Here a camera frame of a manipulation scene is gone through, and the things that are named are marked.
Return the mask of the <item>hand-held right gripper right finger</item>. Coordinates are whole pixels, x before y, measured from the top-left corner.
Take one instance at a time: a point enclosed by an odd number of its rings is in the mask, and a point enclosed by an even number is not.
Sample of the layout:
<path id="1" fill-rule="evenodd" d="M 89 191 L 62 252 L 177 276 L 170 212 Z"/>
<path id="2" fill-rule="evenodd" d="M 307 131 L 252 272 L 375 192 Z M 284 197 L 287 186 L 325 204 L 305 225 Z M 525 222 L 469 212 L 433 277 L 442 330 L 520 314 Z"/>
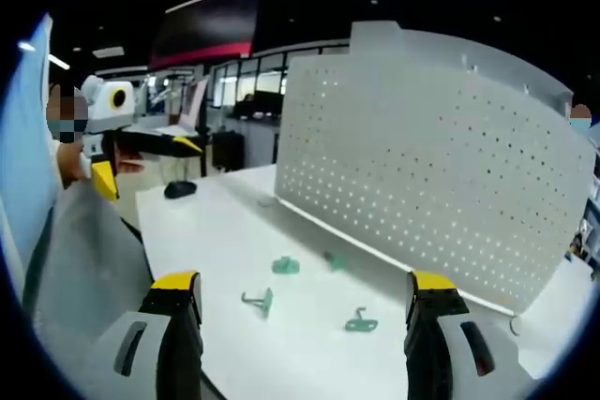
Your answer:
<path id="1" fill-rule="evenodd" d="M 519 399 L 518 347 L 475 315 L 455 284 L 434 273 L 408 274 L 404 353 L 410 399 Z"/>

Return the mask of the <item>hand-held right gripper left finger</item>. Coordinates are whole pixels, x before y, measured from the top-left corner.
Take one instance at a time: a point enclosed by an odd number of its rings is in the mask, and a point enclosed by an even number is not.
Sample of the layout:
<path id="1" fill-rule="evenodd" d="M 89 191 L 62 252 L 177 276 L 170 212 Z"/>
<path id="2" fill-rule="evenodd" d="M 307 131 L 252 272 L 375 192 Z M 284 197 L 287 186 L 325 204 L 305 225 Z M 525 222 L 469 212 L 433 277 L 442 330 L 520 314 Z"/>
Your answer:
<path id="1" fill-rule="evenodd" d="M 200 399 L 202 283 L 167 274 L 138 310 L 123 313 L 93 347 L 95 399 Z"/>

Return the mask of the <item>person's left hand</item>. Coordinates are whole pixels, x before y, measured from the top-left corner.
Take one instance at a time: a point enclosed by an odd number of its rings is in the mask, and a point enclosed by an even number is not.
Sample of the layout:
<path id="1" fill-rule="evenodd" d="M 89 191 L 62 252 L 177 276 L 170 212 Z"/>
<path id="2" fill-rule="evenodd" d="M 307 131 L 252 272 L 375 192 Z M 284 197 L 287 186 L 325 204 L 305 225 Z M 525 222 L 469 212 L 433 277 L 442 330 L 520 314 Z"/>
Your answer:
<path id="1" fill-rule="evenodd" d="M 139 173 L 143 171 L 143 157 L 139 153 L 128 153 L 115 149 L 114 153 L 116 171 L 121 173 Z"/>

